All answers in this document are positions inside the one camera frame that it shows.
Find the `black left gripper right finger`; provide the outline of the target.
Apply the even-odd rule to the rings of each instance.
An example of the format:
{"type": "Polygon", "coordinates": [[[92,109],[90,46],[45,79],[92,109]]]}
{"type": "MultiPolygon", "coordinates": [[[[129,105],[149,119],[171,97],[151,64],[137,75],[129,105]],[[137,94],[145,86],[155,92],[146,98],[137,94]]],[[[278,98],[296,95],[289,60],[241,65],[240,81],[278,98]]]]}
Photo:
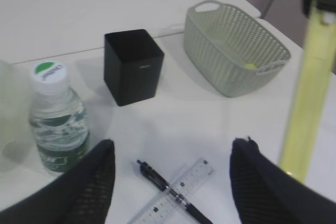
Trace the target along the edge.
{"type": "Polygon", "coordinates": [[[283,172],[250,138],[233,140],[229,175],[241,223],[335,223],[335,202],[283,172]]]}

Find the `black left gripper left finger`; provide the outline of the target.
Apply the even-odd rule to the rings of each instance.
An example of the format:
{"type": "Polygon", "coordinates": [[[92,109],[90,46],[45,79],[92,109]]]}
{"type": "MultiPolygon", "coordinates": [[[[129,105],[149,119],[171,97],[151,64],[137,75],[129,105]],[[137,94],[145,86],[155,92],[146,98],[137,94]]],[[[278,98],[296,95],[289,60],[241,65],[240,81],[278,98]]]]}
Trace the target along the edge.
{"type": "Polygon", "coordinates": [[[115,182],[112,140],[99,142],[52,183],[1,211],[1,223],[105,223],[115,182]]]}

